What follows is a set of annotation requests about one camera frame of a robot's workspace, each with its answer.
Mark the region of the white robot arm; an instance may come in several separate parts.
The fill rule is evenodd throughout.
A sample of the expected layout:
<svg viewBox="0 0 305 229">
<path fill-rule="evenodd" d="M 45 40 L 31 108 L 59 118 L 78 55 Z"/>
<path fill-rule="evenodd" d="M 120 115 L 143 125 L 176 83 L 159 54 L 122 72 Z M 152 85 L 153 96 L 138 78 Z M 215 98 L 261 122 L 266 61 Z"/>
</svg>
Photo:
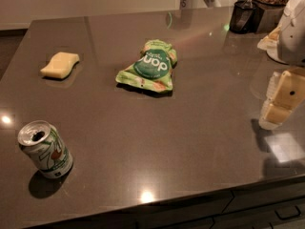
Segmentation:
<svg viewBox="0 0 305 229">
<path fill-rule="evenodd" d="M 273 73 L 260 112 L 259 126 L 274 130 L 305 100 L 305 0 L 290 0 L 277 27 L 257 47 L 289 66 Z"/>
</svg>

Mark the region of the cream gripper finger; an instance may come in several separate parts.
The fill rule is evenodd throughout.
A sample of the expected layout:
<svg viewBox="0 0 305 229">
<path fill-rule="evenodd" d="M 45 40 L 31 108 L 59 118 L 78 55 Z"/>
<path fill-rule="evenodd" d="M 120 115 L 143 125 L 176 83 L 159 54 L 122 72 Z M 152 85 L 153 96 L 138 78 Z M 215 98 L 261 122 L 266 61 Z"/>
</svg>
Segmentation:
<svg viewBox="0 0 305 229">
<path fill-rule="evenodd" d="M 279 33 L 280 27 L 276 27 L 258 42 L 257 47 L 263 51 L 266 51 L 269 48 L 275 48 L 277 46 Z"/>
<path fill-rule="evenodd" d="M 265 102 L 260 112 L 258 124 L 264 130 L 274 130 L 281 126 L 291 113 L 290 110 Z"/>
</svg>

